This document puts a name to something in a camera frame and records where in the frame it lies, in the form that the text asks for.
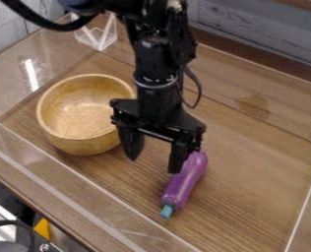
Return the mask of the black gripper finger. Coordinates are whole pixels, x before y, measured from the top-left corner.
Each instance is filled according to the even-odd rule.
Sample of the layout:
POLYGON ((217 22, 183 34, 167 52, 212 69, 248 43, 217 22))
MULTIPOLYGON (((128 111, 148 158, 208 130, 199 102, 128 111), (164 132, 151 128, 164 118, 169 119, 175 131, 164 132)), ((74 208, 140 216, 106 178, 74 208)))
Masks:
POLYGON ((117 131, 126 157, 130 160, 137 160, 145 144, 144 134, 137 128, 126 126, 118 126, 117 131))
POLYGON ((176 174, 181 172, 183 165, 191 154, 189 145, 185 142, 177 141, 172 145, 169 172, 176 174))

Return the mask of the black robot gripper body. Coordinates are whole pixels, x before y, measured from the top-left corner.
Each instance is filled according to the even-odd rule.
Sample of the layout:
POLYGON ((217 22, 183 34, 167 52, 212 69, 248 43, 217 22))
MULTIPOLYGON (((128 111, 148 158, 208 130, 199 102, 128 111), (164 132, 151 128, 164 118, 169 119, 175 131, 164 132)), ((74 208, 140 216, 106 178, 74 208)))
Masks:
POLYGON ((113 123, 137 128, 144 136, 159 138, 172 145, 185 142, 191 153, 201 148, 205 124, 184 109, 184 86, 137 87, 137 98, 116 98, 113 123))

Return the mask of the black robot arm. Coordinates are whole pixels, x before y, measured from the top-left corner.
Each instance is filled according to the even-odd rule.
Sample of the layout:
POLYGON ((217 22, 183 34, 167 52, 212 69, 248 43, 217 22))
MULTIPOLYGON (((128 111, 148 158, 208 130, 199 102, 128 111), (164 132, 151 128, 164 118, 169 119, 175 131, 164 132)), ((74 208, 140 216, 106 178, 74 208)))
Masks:
POLYGON ((27 21, 57 32, 73 32, 102 13, 113 12, 125 24, 134 52, 136 98, 110 101, 113 123, 124 151, 137 159, 148 136, 172 143, 169 171, 179 173, 189 155, 201 148, 205 124, 187 112, 185 78, 197 79, 189 68, 197 41, 189 25, 188 0, 58 0, 78 19, 60 24, 40 15, 21 0, 0 2, 27 21))

